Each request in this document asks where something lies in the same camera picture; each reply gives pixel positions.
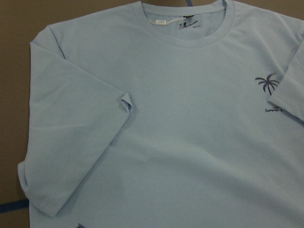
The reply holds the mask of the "light blue t-shirt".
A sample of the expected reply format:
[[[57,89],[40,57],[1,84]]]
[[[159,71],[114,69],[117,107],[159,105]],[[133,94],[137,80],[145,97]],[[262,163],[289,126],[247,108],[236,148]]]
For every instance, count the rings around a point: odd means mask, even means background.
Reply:
[[[135,2],[30,44],[32,228],[301,228],[304,22]]]

